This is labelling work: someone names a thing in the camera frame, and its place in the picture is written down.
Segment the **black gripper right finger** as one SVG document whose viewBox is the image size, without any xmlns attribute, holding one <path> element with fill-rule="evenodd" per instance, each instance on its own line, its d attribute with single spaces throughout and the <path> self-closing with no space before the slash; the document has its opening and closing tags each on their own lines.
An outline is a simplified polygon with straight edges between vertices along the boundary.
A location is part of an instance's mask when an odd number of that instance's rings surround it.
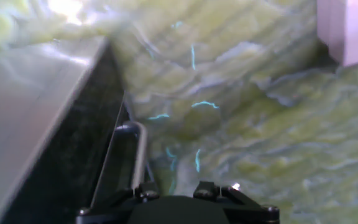
<svg viewBox="0 0 358 224">
<path fill-rule="evenodd" d="M 279 208 L 260 205 L 234 187 L 220 187 L 214 182 L 201 181 L 193 198 L 217 205 L 230 223 L 279 224 Z"/>
</svg>

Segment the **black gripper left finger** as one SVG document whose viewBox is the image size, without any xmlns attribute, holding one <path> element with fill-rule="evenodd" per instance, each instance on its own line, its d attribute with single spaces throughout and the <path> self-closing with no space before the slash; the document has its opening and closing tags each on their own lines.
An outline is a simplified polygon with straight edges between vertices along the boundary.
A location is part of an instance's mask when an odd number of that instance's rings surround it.
<svg viewBox="0 0 358 224">
<path fill-rule="evenodd" d="M 125 223 L 136 206 L 160 198 L 154 182 L 141 183 L 135 189 L 115 192 L 105 202 L 81 211 L 76 224 Z"/>
</svg>

